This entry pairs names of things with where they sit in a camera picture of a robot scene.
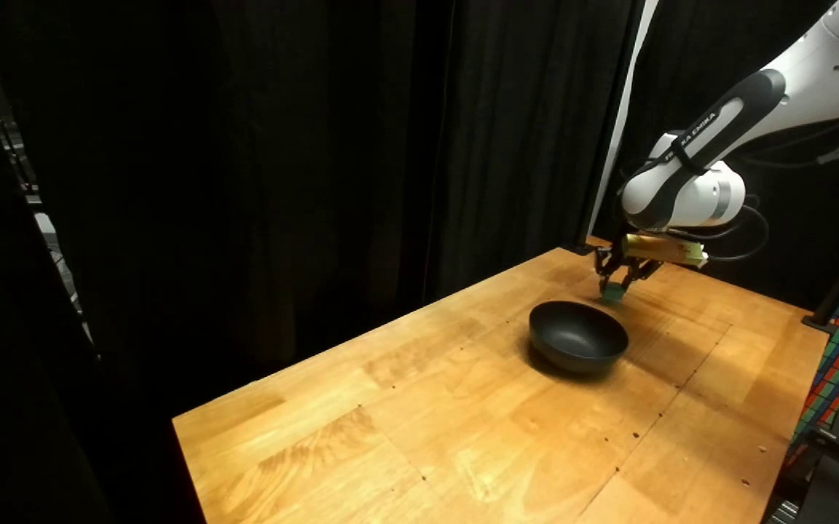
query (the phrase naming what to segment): wood grain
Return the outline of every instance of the wood grain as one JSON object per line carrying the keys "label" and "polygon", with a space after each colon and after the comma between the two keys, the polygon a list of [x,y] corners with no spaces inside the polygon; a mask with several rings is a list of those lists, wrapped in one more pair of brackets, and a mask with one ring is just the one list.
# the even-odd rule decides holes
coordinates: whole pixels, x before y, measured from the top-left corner
{"label": "wood grain", "polygon": [[[176,419],[211,521],[757,521],[826,350],[804,313],[686,267],[620,307],[552,250]],[[604,380],[529,353],[580,300]]]}

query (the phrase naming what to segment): black backdrop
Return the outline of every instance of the black backdrop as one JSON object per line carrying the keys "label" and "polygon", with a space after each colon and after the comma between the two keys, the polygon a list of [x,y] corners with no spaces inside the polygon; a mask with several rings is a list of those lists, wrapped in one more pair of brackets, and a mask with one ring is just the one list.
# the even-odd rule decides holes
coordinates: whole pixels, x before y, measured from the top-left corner
{"label": "black backdrop", "polygon": [[[26,419],[16,419],[0,445],[20,448],[39,416],[64,419],[57,448],[70,465],[49,479],[11,452],[26,481],[0,490],[3,513],[33,481],[39,490],[74,483],[81,506],[102,513],[105,503],[124,521],[191,513],[180,465],[167,464],[173,414],[578,241],[635,7],[0,0],[0,75],[105,356],[20,384],[57,397],[49,407],[25,404]],[[665,4],[625,163],[778,54],[813,8]],[[782,209],[813,209],[794,203],[791,186],[778,192]],[[839,221],[808,217],[839,240]],[[791,221],[775,221],[788,231],[775,240],[820,233]],[[3,310],[0,332],[3,317],[16,327],[41,327],[41,316],[67,320],[29,228],[0,240],[35,259],[39,275],[25,276],[45,286],[35,302],[49,302]],[[791,254],[775,244],[762,267]],[[802,275],[788,267],[788,289],[832,275],[826,257],[810,254]],[[775,276],[750,279],[782,289]],[[70,324],[62,329],[70,332],[25,342],[33,356],[81,343]],[[3,356],[0,384],[20,368]],[[62,393],[81,377],[96,388]]]}
{"label": "black backdrop", "polygon": [[173,426],[99,368],[0,150],[0,521],[192,521]]}

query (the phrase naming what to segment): dark background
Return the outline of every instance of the dark background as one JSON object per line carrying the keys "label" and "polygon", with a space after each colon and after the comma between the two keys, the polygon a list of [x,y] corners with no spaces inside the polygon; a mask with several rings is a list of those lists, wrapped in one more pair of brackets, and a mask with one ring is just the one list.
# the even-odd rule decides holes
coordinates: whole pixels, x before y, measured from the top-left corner
{"label": "dark background", "polygon": [[[0,151],[0,521],[191,521],[173,414],[580,244],[638,7],[0,0],[0,81],[94,329]],[[821,8],[668,0],[617,174]],[[747,179],[772,244],[709,272],[813,310],[839,166]]]}

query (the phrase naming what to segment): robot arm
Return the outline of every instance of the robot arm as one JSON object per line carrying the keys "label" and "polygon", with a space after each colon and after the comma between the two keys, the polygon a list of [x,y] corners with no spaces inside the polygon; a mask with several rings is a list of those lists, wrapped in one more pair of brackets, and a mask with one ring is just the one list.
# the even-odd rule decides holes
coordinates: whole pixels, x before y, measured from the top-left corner
{"label": "robot arm", "polygon": [[[638,233],[668,237],[670,228],[721,228],[737,219],[747,186],[721,158],[772,132],[839,120],[839,4],[788,54],[737,81],[689,132],[660,141],[647,166],[620,190],[620,209]],[[601,254],[597,272],[612,276],[630,263],[630,276],[647,276],[661,259],[702,266],[686,249]]]}

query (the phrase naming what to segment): bowl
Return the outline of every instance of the bowl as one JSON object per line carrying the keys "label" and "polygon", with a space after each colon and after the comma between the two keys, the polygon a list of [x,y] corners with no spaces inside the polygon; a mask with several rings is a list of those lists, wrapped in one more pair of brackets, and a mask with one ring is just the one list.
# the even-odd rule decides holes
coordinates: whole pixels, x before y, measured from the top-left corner
{"label": "bowl", "polygon": [[585,302],[540,302],[530,313],[530,350],[562,372],[609,372],[626,346],[626,329]]}

